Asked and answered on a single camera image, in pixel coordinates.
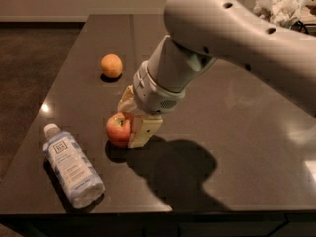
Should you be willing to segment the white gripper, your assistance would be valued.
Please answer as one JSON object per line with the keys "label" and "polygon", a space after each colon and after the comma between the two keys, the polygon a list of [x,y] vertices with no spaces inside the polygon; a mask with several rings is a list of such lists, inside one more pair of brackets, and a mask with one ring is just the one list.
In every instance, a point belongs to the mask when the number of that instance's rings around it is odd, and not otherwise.
{"label": "white gripper", "polygon": [[[133,86],[129,85],[117,107],[118,112],[131,112],[139,107],[146,113],[165,114],[172,112],[185,97],[185,91],[170,92],[159,86],[148,71],[148,62],[144,61],[133,77]],[[163,120],[160,115],[136,115],[132,123],[129,148],[141,148],[159,130]]]}

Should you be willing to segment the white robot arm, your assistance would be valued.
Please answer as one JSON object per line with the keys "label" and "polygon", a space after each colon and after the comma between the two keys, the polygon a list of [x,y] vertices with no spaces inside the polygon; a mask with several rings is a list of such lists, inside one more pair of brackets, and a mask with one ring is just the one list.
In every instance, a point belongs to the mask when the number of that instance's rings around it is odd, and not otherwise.
{"label": "white robot arm", "polygon": [[127,146],[144,146],[217,59],[240,65],[301,106],[316,110],[316,38],[273,25],[236,0],[167,0],[167,34],[143,62],[118,104],[135,109]]}

